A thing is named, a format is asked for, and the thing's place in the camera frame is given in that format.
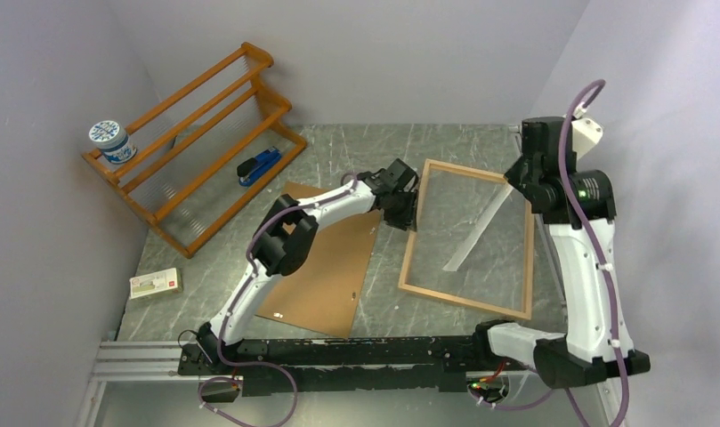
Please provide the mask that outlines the brown backing board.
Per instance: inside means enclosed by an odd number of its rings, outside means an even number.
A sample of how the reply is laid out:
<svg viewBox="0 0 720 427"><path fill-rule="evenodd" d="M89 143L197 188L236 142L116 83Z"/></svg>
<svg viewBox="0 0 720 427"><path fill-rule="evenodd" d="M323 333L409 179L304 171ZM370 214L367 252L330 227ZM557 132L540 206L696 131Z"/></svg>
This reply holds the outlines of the brown backing board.
<svg viewBox="0 0 720 427"><path fill-rule="evenodd" d="M347 338L380 221L381 213L372 211L322 222L303 266L273 287L256 316Z"/></svg>

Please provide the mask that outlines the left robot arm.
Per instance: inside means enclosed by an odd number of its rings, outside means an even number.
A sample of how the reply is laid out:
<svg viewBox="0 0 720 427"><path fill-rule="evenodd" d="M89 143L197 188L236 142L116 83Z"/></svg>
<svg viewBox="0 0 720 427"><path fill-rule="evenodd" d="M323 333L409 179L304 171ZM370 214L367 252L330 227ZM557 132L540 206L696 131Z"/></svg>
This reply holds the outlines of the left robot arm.
<svg viewBox="0 0 720 427"><path fill-rule="evenodd" d="M419 181L418 173L396 158L375 172L347 173L340 186L315 197L278 197L247 245L241 280L196 332L204 365L216 374L235 366L248 323L272 288L304 265L320 231L373 211L392 228L414 230Z"/></svg>

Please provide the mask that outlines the white photo paper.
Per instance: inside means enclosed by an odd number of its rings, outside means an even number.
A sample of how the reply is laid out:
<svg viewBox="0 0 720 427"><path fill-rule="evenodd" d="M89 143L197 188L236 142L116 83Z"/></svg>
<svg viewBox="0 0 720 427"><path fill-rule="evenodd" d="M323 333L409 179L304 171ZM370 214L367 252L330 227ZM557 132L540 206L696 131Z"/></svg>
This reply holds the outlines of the white photo paper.
<svg viewBox="0 0 720 427"><path fill-rule="evenodd" d="M459 269L459 267L462 265L469 253L472 252L472 250L480 240L482 234L488 228L496 213L508 199L512 191L513 187L509 184L504 184L501 186L500 190L491 198L486 207L482 210L480 216L478 217L477 221L473 226L472 231L457 247L457 250L452 254L451 258L443 266L444 271L453 272Z"/></svg>

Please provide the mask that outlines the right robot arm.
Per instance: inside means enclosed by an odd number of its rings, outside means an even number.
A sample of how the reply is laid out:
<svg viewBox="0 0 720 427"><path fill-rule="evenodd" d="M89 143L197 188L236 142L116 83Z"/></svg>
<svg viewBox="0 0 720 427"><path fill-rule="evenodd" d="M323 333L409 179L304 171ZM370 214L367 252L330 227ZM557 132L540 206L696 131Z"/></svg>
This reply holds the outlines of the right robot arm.
<svg viewBox="0 0 720 427"><path fill-rule="evenodd" d="M595 143L603 129L591 119L574 119L562 145L562 124L556 116L523 120L521 155L505 178L548 228L561 269L568 330L549 333L494 320L477 326L471 347L477 366L491 369L511 359L533 368L551 389L651 369L649 355L635 348L618 299L611 180L600 170L577 169L573 138Z"/></svg>

